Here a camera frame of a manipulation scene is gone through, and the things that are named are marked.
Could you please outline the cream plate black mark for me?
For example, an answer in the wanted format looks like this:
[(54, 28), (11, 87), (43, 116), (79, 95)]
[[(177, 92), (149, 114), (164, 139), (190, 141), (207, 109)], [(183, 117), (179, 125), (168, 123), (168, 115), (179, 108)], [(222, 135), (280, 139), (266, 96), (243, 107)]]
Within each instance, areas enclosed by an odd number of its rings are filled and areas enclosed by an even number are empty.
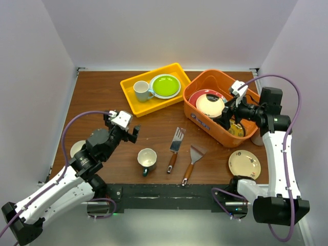
[(224, 109), (224, 101), (214, 94), (203, 94), (196, 101), (196, 108), (209, 118), (219, 117)]

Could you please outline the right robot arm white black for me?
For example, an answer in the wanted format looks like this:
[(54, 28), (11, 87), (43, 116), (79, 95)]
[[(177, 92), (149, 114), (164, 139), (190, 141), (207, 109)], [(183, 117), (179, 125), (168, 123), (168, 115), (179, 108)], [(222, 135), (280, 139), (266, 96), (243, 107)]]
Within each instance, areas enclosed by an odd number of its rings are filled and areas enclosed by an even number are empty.
[(247, 87), (232, 86), (233, 98), (226, 102), (222, 115), (214, 121), (227, 128), (235, 118), (255, 122), (260, 129), (269, 169), (268, 191), (263, 191), (251, 177), (234, 176), (225, 193), (233, 201), (247, 200), (253, 207), (256, 222), (293, 226), (310, 210), (310, 203), (301, 198), (295, 180), (291, 155), (291, 125), (289, 116), (281, 114), (283, 92), (277, 88), (262, 89), (259, 104), (249, 104)]

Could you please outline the yellow patterned plate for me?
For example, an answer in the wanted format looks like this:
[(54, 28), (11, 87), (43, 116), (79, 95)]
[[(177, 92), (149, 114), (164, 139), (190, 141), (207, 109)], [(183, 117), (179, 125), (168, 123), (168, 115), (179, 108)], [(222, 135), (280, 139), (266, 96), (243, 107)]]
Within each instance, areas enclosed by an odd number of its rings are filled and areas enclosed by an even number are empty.
[(233, 136), (245, 137), (244, 126), (241, 123), (237, 124), (233, 119), (230, 119), (230, 128), (228, 129), (228, 132)]

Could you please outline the red and teal plate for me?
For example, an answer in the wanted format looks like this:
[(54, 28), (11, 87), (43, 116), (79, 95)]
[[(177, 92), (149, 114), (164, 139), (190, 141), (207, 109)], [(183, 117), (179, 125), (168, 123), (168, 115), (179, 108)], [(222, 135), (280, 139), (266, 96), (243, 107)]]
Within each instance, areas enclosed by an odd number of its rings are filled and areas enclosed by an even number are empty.
[(218, 93), (217, 91), (214, 91), (211, 89), (202, 89), (202, 90), (198, 90), (194, 94), (192, 94), (192, 96), (189, 98), (189, 103), (196, 108), (196, 101), (197, 101), (198, 97), (203, 94), (214, 94), (214, 95), (219, 96), (220, 98), (223, 99), (224, 106), (225, 106), (225, 103), (227, 102), (227, 99), (222, 94)]

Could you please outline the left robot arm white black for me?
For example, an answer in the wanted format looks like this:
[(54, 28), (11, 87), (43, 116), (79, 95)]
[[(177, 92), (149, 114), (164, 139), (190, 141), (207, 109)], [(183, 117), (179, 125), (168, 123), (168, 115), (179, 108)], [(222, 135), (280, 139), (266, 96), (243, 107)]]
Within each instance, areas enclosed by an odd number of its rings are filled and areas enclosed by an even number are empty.
[(6, 221), (1, 230), (11, 230), (16, 243), (27, 245), (56, 217), (80, 203), (102, 201), (106, 183), (97, 175), (121, 141), (136, 143), (140, 127), (129, 133), (133, 116), (126, 111), (101, 112), (107, 129), (96, 129), (71, 159), (64, 157), (61, 171), (32, 195), (2, 206)]

